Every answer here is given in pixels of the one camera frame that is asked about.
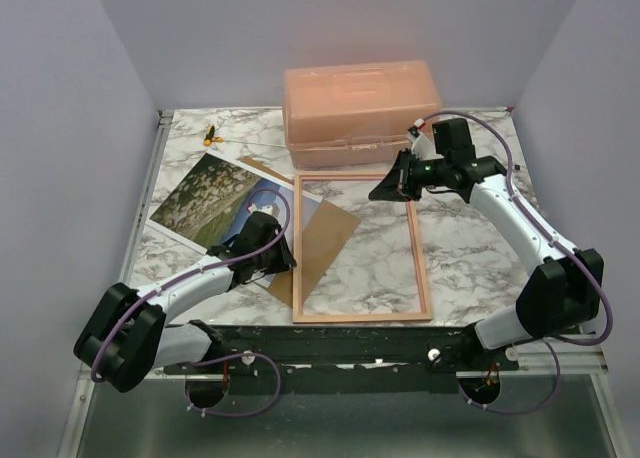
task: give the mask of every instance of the pink plastic container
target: pink plastic container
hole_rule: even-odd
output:
[[[393,161],[407,128],[442,103],[424,61],[284,74],[285,143],[296,168]]]

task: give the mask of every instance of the brown cardboard sheet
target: brown cardboard sheet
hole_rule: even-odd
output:
[[[292,180],[270,170],[252,158],[245,157],[241,161],[257,170],[293,184]],[[302,266],[304,269],[303,301],[309,297],[359,224],[360,218],[356,218],[351,213],[329,203],[327,200],[322,200],[304,229],[305,239],[302,249]],[[327,240],[327,236],[336,238]],[[292,306],[293,272],[289,271],[276,275],[271,284],[265,289],[283,303]]]

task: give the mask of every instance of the wooden frame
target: wooden frame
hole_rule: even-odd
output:
[[[294,323],[367,323],[383,321],[429,321],[433,319],[427,269],[422,252],[420,223],[414,202],[407,202],[407,219],[413,263],[416,268],[420,312],[373,313],[344,315],[305,315],[302,299],[302,185],[305,181],[369,181],[382,180],[386,171],[296,171],[293,204],[293,257],[298,266],[293,270],[293,322]]]

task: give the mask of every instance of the screwdriver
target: screwdriver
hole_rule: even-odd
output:
[[[221,136],[213,136],[216,132],[216,127],[211,125],[207,129],[207,135],[204,138],[204,146],[209,146],[211,143],[224,143],[225,141],[228,143],[241,143],[243,145],[258,145],[258,146],[274,146],[276,148],[286,148],[284,145],[275,145],[271,143],[254,143],[251,141],[242,141],[242,140],[227,140],[226,138],[222,138]]]

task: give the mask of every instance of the wall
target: wall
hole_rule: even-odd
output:
[[[287,68],[426,59],[450,106],[513,105],[574,0],[101,0],[158,108],[278,105]]]
[[[514,118],[540,203],[605,258],[610,382],[640,455],[639,24],[637,0],[577,0]]]
[[[157,113],[98,0],[0,0],[0,454],[54,457]]]

